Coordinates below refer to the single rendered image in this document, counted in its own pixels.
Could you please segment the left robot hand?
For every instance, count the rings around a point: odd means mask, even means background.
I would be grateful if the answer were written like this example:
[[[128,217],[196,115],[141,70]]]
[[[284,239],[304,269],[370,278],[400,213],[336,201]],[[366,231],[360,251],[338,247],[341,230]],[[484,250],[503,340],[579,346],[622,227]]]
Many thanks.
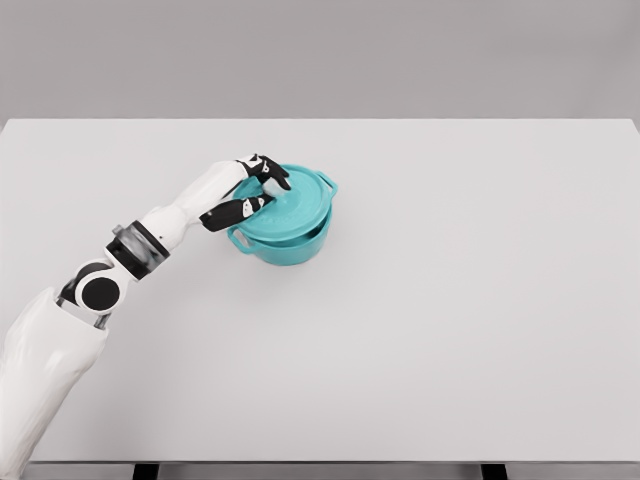
[[[230,195],[246,179],[255,178],[261,184],[258,196],[232,199]],[[203,226],[217,232],[248,219],[277,196],[291,190],[289,173],[266,155],[253,154],[233,161],[213,165],[213,173],[205,181],[204,210],[199,216]]]

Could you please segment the teal pot lid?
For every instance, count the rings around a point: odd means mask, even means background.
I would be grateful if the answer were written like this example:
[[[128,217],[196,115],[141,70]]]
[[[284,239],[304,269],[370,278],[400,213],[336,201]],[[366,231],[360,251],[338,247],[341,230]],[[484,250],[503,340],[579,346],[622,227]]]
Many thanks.
[[[291,189],[237,224],[246,237],[266,242],[292,240],[315,229],[328,214],[338,185],[321,171],[296,164],[283,168],[289,173]]]

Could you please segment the teal pot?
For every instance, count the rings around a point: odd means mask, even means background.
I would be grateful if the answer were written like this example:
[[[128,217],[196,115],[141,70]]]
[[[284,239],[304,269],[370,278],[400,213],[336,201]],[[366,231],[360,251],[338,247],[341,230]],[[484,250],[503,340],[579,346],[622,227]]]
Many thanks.
[[[274,265],[296,265],[313,258],[320,251],[328,235],[331,216],[332,205],[324,220],[315,229],[292,240],[279,242],[254,240],[239,231],[237,225],[227,230],[227,236],[244,254],[253,254]]]

